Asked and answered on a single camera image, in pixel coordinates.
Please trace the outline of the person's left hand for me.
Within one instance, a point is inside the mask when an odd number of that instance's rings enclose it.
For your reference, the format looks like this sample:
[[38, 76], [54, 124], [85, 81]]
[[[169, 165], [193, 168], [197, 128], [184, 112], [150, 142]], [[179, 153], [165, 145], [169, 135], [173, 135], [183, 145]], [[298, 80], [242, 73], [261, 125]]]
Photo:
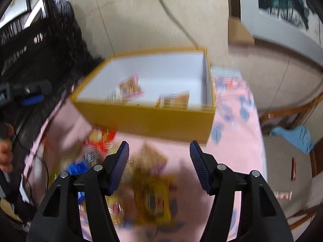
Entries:
[[10, 137], [14, 134], [14, 128], [12, 125], [7, 124], [7, 136], [3, 140], [1, 140], [0, 147], [0, 166], [1, 170], [6, 173], [10, 173], [13, 169], [12, 161], [12, 142]]

